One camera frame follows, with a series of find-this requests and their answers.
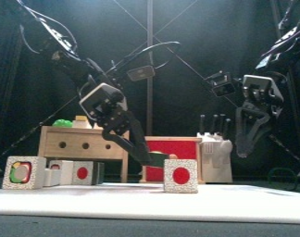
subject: white cube with red circle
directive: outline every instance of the white cube with red circle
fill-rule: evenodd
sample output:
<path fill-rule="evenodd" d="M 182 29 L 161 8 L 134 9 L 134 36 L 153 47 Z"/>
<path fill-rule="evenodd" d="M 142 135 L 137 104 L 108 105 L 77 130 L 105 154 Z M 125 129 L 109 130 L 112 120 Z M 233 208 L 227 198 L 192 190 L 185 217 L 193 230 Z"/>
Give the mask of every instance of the white cube with red circle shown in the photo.
<path fill-rule="evenodd" d="M 166 193 L 199 193 L 196 160 L 165 160 L 164 189 Z"/>
<path fill-rule="evenodd" d="M 105 164 L 94 161 L 76 161 L 73 185 L 93 185 L 104 182 Z"/>

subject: knife handle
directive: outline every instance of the knife handle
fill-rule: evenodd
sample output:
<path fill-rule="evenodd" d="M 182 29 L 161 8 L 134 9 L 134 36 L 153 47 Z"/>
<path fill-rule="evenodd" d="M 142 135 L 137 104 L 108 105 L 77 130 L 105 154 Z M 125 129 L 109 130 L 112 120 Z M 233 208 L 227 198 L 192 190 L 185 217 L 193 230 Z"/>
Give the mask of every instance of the knife handle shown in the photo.
<path fill-rule="evenodd" d="M 223 136 L 225 131 L 225 114 L 221 114 L 220 116 L 220 131 L 219 131 L 219 134 Z"/>
<path fill-rule="evenodd" d="M 231 118 L 228 118 L 228 119 L 225 120 L 224 140 L 228 139 L 227 137 L 228 137 L 228 129 L 229 129 L 231 122 L 232 122 L 232 120 L 231 120 Z"/>
<path fill-rule="evenodd" d="M 212 127 L 211 127 L 211 135 L 215 134 L 216 132 L 216 124 L 217 124 L 217 121 L 219 121 L 219 115 L 213 115 L 213 121 L 212 121 Z"/>
<path fill-rule="evenodd" d="M 201 120 L 200 120 L 200 134 L 205 135 L 205 115 L 201 115 Z"/>

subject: red panel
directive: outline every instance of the red panel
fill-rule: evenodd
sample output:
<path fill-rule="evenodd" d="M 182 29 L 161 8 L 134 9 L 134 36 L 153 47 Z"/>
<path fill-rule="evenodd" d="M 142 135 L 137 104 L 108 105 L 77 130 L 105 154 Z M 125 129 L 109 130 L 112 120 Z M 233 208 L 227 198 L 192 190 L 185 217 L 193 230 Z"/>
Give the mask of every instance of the red panel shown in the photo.
<path fill-rule="evenodd" d="M 176 154 L 178 159 L 196 159 L 195 141 L 148 141 L 152 152 Z M 146 167 L 146 180 L 164 181 L 164 168 Z"/>

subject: red box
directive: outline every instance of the red box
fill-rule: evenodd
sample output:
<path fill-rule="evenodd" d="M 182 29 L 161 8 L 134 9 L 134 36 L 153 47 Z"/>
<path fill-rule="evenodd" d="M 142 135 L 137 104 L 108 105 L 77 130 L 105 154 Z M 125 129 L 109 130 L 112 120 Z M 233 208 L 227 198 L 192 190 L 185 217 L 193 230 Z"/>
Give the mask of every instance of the red box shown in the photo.
<path fill-rule="evenodd" d="M 201 173 L 201 152 L 199 137 L 145 137 L 152 152 L 174 154 L 178 159 L 197 160 L 197 178 L 199 183 L 205 183 Z M 141 182 L 164 182 L 164 168 L 142 167 Z"/>

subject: black curtain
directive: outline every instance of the black curtain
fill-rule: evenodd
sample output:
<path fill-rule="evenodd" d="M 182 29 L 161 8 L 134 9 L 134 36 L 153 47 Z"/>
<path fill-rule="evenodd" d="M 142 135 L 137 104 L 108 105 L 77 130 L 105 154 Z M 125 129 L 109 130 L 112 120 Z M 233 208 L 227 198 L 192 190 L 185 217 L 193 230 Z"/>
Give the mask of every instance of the black curtain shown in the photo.
<path fill-rule="evenodd" d="M 288 2 L 280 1 L 281 13 Z M 112 60 L 117 63 L 134 50 L 146 47 L 146 0 L 29 0 L 26 3 L 68 26 L 78 41 L 81 57 L 92 58 L 104 70 L 110 69 Z M 259 58 L 272 48 L 276 39 L 271 1 L 154 0 L 154 44 L 180 41 L 182 47 L 173 63 L 160 69 L 154 77 L 153 135 L 196 136 L 201 114 L 211 118 L 213 114 L 225 113 L 235 121 L 236 108 L 243 103 L 241 93 L 228 98 L 216 97 L 204 79 L 220 70 L 231 72 L 235 78 L 253 74 Z M 0 61 L 10 67 L 5 58 Z M 146 86 L 146 81 L 125 83 L 129 108 L 144 130 Z M 25 47 L 0 134 L 0 153 L 74 96 L 70 78 Z M 291 141 L 284 141 L 297 151 L 299 138 L 291 132 L 295 128 L 291 112 L 287 105 L 277 130 L 281 131 L 280 137 L 292 137 Z M 82 114 L 74 101 L 45 125 L 52 125 L 56 119 L 73 120 Z M 229 138 L 233 143 L 235 131 L 232 126 Z M 37 131 L 10 155 L 37 155 L 40 135 L 41 131 Z M 233 151 L 232 166 L 235 176 L 249 177 L 267 175 L 277 166 L 300 169 L 297 161 L 268 138 L 259 141 L 248 158 L 239 158 Z M 140 171 L 140 164 L 130 159 L 129 173 Z M 118 174 L 120 166 L 108 166 L 108 173 Z"/>
<path fill-rule="evenodd" d="M 22 50 L 22 39 L 11 18 L 0 16 L 0 143 Z"/>

